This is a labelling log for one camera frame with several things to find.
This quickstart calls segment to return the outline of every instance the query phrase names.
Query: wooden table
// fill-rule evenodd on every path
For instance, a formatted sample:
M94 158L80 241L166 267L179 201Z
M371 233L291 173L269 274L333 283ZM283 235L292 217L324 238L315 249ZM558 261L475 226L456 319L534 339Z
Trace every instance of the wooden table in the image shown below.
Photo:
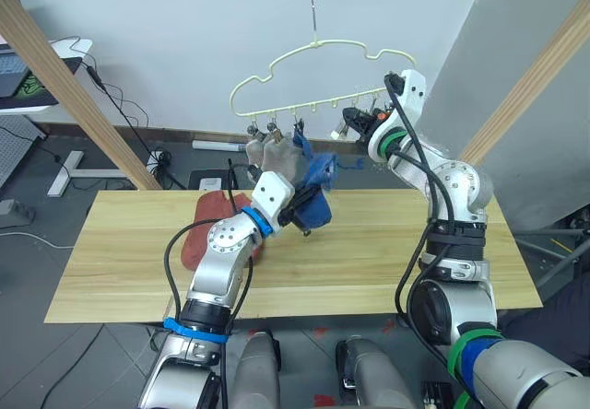
M192 222L202 193L100 192L65 268L46 322L161 321L171 292L162 254ZM328 194L332 223L304 238L288 227L268 239L254 267L242 318L392 312L395 286L423 230L427 204L413 190ZM499 309L541 306L495 201L486 257ZM172 271L183 295L193 273Z

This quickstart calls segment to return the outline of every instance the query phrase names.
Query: wooden beam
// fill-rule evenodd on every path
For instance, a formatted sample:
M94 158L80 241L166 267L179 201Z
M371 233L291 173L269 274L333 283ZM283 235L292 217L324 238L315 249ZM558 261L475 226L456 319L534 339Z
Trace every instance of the wooden beam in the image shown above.
M481 163L589 37L590 0L579 0L543 52L479 129L459 159L473 165Z
M161 189L18 0L0 0L0 33L96 145L140 190Z

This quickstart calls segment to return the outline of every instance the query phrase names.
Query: gray floor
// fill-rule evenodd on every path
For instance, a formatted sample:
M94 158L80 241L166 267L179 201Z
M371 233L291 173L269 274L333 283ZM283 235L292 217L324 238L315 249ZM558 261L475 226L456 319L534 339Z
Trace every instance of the gray floor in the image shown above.
M83 167L109 168L110 161L89 140L49 138L44 147L62 156L70 150L85 151ZM188 144L165 144L174 155L171 170L183 183L193 169L226 168L227 158L244 160L235 153L195 151ZM342 157L353 164L357 157ZM364 170L341 170L336 187L392 188L403 186L388 171L365 159ZM31 151L0 198L15 198L37 210L35 222L23 230L58 245L76 240L97 189L68 187L61 198L48 198L59 166L38 147ZM241 186L246 186L243 176ZM94 181L77 181L78 188ZM125 182L111 181L110 189ZM39 407L52 384L76 361L100 325L43 324L45 312L57 287L69 251L55 250L26 237L0 238L0 408ZM389 353L408 378L416 397L422 380L447 380L408 329L395 324L395 316L349 316L240 321L228 344L231 377L242 348L254 329L270 328L281 343L283 370L281 401L285 409L329 405L337 401L334 347L338 340L361 334ZM47 408L135 407L155 353L148 347L146 328L136 324L107 324L96 343L55 389Z

